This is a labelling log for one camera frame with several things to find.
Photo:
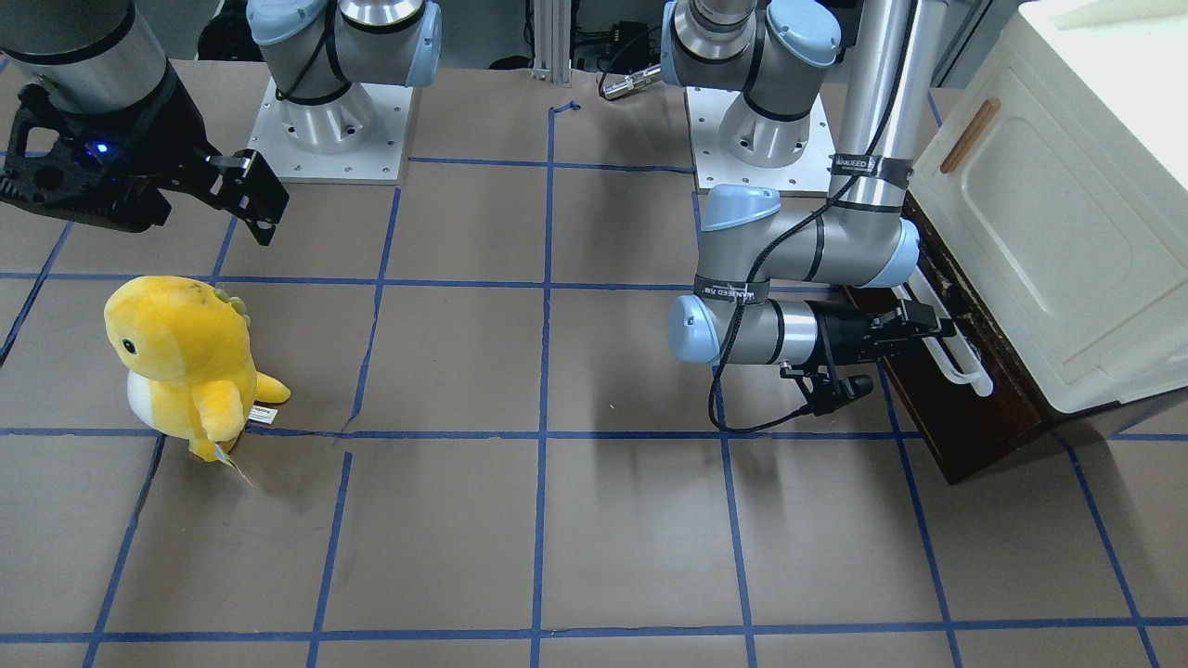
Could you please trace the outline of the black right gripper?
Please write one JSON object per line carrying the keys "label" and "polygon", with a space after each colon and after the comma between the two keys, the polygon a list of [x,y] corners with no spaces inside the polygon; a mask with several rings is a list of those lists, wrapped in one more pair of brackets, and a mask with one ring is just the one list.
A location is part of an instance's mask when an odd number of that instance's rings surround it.
{"label": "black right gripper", "polygon": [[[271,245],[290,194],[258,149],[215,155],[173,65],[127,109],[83,114],[53,107],[48,88],[19,90],[4,159],[4,203],[72,223],[140,233],[164,225],[184,193],[242,221]],[[216,190],[216,174],[221,177]]]}

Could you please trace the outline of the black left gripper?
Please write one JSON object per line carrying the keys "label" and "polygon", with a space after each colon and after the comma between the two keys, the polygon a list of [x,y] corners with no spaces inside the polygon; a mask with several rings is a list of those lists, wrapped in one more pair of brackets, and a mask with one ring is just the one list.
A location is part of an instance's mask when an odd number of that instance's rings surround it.
{"label": "black left gripper", "polygon": [[883,314],[867,314],[840,302],[814,302],[816,342],[813,365],[827,363],[826,349],[836,366],[874,361],[880,357],[922,348],[925,340],[955,338],[956,324],[939,320],[933,305],[896,300]]}

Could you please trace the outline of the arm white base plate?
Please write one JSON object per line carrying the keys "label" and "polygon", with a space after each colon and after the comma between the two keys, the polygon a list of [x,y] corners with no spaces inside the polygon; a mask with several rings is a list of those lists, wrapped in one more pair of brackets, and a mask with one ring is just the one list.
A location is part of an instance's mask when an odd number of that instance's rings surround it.
{"label": "arm white base plate", "polygon": [[790,198],[824,196],[830,185],[834,136],[822,96],[815,97],[807,141],[797,149],[790,144],[794,160],[781,166],[756,166],[729,152],[720,127],[738,92],[700,87],[685,88],[689,139],[694,155],[696,189],[707,195],[713,185],[767,187]]}
{"label": "arm white base plate", "polygon": [[278,100],[270,80],[249,149],[286,185],[398,185],[415,92],[356,83],[330,103],[303,106]]}

